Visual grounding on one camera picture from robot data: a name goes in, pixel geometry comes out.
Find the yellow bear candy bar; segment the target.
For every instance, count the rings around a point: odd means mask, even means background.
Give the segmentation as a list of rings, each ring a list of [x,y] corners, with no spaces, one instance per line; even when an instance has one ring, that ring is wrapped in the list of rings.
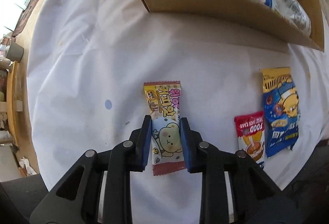
[[[172,82],[144,83],[152,121],[152,169],[162,176],[185,168],[180,140],[181,84]]]

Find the red FOOD rice cake packet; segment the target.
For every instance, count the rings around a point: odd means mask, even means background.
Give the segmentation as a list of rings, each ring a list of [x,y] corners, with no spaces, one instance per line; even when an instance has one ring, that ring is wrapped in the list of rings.
[[[263,169],[265,160],[264,113],[234,118],[239,150],[244,150]]]

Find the blue yellow bear snack bag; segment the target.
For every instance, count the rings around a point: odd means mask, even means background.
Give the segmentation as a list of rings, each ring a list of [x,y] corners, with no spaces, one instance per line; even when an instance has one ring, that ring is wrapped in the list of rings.
[[[289,67],[262,72],[263,111],[267,124],[266,156],[292,150],[299,139],[299,95]]]

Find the wooden chair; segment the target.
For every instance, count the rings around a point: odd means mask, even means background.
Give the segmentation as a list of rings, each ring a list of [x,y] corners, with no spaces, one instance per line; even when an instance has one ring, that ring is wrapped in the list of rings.
[[[14,61],[1,70],[1,143],[21,147],[26,130],[23,75],[20,63]]]

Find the white printed bed sheet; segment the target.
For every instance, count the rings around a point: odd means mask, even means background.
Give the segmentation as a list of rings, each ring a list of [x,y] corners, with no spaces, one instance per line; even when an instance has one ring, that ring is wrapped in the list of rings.
[[[51,189],[88,149],[128,139],[148,113],[143,84],[178,80],[181,116],[204,140],[237,150],[236,115],[262,107],[262,68],[290,67],[300,135],[266,173],[310,223],[328,223],[328,52],[225,20],[148,13],[141,0],[45,0],[27,65],[38,167]]]

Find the grey cup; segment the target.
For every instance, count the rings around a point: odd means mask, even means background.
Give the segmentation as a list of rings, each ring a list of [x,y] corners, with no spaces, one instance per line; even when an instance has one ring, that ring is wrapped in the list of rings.
[[[24,48],[17,44],[14,40],[10,40],[6,47],[6,58],[11,61],[20,62],[24,55]]]

